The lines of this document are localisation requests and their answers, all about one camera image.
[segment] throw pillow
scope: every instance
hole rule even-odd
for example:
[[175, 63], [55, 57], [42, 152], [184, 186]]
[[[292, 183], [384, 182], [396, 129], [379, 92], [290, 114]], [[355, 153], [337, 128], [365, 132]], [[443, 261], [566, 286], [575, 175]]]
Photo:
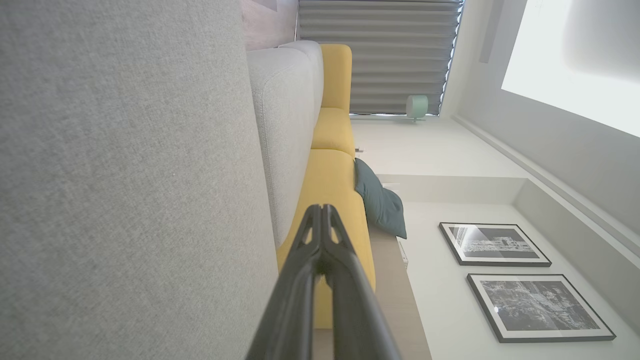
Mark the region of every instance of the throw pillow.
[[362, 160], [356, 159], [356, 192], [362, 196], [367, 222], [389, 234], [406, 239], [404, 213], [400, 196], [382, 187], [373, 170]]

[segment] roller shade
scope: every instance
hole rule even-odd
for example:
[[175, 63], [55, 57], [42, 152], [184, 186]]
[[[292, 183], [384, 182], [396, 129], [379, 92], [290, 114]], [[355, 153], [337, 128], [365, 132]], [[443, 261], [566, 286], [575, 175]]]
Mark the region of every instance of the roller shade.
[[438, 115], [462, 1], [301, 0], [300, 37], [353, 52], [351, 112], [404, 114], [427, 95]]

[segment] framed black and white photo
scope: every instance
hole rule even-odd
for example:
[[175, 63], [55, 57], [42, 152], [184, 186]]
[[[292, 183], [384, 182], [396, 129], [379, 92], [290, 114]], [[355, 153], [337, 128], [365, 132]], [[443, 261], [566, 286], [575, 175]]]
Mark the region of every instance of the framed black and white photo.
[[517, 225], [441, 222], [440, 231], [460, 265], [551, 266]]
[[467, 280], [501, 343], [616, 337], [564, 275], [468, 274]]

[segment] yellow sofa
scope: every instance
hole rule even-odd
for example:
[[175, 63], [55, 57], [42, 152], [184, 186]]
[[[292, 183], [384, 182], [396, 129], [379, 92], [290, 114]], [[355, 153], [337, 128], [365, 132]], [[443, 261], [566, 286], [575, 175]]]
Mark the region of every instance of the yellow sofa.
[[[323, 44], [324, 90], [314, 129], [307, 170], [296, 212], [286, 240], [277, 250], [281, 270], [305, 210], [313, 204], [332, 204], [338, 210], [362, 268], [375, 291], [376, 276], [371, 255], [367, 219], [361, 196], [354, 190], [355, 146], [349, 119], [351, 49]], [[332, 291], [324, 278], [316, 286], [314, 325], [331, 329]]]

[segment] gray fabric upholstery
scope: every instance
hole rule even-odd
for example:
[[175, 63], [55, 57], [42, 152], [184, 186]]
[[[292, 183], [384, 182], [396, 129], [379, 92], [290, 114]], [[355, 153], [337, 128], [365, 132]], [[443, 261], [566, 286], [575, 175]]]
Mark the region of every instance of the gray fabric upholstery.
[[322, 106], [322, 95], [324, 92], [324, 61], [320, 44], [311, 40], [299, 40], [280, 45], [279, 47], [288, 47], [302, 51], [311, 61], [311, 69], [314, 77], [314, 107], [316, 109], [314, 121], [317, 121], [318, 115], [320, 114], [320, 107]]
[[296, 211], [317, 121], [313, 68], [309, 58], [294, 49], [250, 51], [248, 61], [273, 237], [279, 247]]
[[240, 359], [277, 276], [237, 0], [0, 3], [0, 357]]

